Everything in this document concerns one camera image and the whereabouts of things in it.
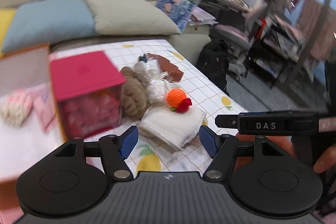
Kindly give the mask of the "person right hand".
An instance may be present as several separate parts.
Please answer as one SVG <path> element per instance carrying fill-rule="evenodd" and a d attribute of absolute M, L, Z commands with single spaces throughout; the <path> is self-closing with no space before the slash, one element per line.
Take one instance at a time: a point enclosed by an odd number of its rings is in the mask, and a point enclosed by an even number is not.
<path fill-rule="evenodd" d="M 319 120 L 319 132 L 335 131 L 335 117 L 322 118 Z M 335 166 L 335 143 L 333 143 L 326 151 L 319 157 L 313 166 L 315 173 L 323 173 Z"/>

